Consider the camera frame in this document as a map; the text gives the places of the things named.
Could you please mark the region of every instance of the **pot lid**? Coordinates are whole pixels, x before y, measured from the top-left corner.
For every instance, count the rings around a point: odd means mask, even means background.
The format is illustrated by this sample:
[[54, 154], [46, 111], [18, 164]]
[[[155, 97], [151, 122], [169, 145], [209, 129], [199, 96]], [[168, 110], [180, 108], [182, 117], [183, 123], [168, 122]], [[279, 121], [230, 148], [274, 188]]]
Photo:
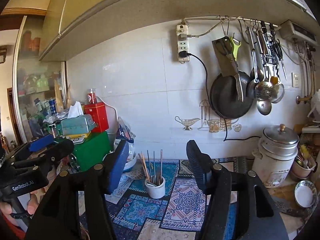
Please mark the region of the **pot lid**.
[[299, 141], [299, 136], [295, 131], [286, 127], [283, 123], [266, 127], [263, 129], [263, 134], [268, 139], [285, 145], [293, 145]]

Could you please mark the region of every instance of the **green box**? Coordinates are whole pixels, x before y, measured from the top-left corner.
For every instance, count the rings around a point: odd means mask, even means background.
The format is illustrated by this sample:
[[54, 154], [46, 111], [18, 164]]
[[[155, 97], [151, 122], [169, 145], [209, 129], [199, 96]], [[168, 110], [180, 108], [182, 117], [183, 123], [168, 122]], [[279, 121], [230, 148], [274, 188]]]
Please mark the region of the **green box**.
[[93, 165], [102, 162], [102, 158], [111, 150], [106, 131], [92, 132], [83, 143], [76, 144], [73, 154], [81, 171], [87, 171]]

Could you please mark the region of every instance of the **white cup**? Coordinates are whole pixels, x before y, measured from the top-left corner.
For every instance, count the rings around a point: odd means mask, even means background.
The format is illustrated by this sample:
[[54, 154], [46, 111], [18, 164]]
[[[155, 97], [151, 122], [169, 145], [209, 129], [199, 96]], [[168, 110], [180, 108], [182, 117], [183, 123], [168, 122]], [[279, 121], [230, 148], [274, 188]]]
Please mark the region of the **white cup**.
[[147, 187], [148, 194], [151, 198], [162, 198], [165, 195], [165, 179], [162, 177], [162, 183], [159, 186], [150, 186], [148, 185], [148, 181], [145, 180], [144, 184]]

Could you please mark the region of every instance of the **black plug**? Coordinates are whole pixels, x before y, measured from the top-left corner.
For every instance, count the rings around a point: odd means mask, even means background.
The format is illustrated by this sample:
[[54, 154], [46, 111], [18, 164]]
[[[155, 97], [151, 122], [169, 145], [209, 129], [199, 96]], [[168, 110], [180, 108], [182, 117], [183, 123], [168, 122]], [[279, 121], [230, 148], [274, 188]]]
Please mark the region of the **black plug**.
[[187, 57], [190, 56], [191, 54], [188, 53], [186, 50], [180, 51], [179, 52], [179, 57]]

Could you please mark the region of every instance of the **frying pan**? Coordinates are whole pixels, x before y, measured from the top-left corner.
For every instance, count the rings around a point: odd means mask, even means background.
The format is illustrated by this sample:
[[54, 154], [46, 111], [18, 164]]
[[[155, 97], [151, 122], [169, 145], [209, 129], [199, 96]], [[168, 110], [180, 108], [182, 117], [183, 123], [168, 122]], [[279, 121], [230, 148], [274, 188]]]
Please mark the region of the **frying pan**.
[[[243, 91], [247, 90], [247, 85], [250, 83], [250, 77], [239, 71], [240, 80]], [[233, 76], [223, 77], [220, 74], [213, 82], [210, 90], [210, 105], [211, 108], [219, 112], [223, 118], [237, 119], [244, 116], [252, 106], [253, 99], [246, 96], [244, 93], [243, 102], [238, 100], [236, 92], [236, 80]]]

